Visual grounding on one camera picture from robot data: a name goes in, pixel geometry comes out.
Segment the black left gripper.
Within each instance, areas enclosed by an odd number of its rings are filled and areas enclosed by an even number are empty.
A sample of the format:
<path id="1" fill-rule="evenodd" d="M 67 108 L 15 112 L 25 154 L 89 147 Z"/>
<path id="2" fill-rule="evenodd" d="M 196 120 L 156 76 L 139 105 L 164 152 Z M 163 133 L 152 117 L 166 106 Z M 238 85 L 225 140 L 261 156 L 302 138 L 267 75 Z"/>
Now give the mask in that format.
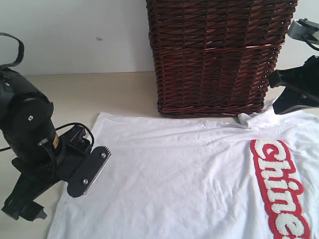
<path id="1" fill-rule="evenodd" d="M 2 208 L 7 216 L 15 220 L 45 220 L 44 207 L 33 199 L 59 181 L 67 182 L 71 197 L 85 194 L 84 139 L 59 139 L 56 147 L 51 141 L 16 140 L 11 148 L 16 154 L 12 164 L 20 176 Z"/>

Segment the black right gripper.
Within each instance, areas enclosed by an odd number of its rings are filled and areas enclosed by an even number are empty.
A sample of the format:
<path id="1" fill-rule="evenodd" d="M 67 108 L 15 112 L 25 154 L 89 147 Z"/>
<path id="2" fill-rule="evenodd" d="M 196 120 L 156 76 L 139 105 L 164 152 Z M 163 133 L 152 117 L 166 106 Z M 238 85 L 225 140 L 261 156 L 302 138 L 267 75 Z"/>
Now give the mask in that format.
<path id="1" fill-rule="evenodd" d="M 319 107 L 319 57 L 316 55 L 301 67 L 275 70 L 268 76 L 268 82 L 271 88 L 285 87 L 273 103 L 276 115 Z"/>

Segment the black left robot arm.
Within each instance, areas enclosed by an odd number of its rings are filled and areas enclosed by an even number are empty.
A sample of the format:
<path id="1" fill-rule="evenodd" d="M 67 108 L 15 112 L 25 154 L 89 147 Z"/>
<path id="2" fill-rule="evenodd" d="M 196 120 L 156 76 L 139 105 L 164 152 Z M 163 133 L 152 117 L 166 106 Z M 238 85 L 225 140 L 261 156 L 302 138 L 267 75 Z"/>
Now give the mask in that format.
<path id="1" fill-rule="evenodd" d="M 12 165 L 20 172 L 2 211 L 27 221 L 45 219 L 35 199 L 60 180 L 68 180 L 92 149 L 85 126 L 69 123 L 57 135 L 52 123 L 53 103 L 20 73 L 0 71 L 0 129 L 15 153 Z"/>

